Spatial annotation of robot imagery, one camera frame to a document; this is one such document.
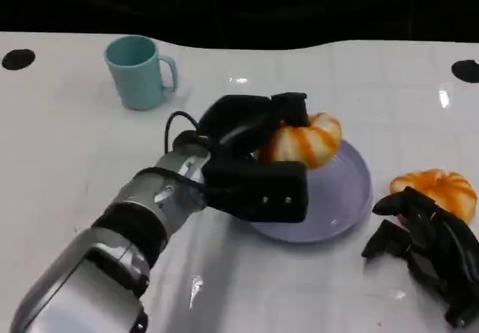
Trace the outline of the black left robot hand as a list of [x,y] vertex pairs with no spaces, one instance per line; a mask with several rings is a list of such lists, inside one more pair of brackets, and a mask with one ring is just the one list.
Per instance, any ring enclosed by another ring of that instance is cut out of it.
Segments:
[[271,97],[225,95],[203,114],[198,132],[233,157],[250,155],[268,144],[283,125],[306,127],[307,94],[286,92]]

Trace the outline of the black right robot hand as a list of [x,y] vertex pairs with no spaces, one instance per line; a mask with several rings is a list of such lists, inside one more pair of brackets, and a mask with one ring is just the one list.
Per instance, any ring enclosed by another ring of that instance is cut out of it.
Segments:
[[445,320],[465,328],[478,318],[478,239],[469,226],[432,198],[407,186],[376,202],[378,216],[403,216],[406,228],[383,220],[369,239],[362,257],[389,253],[406,261],[422,286],[449,304]]

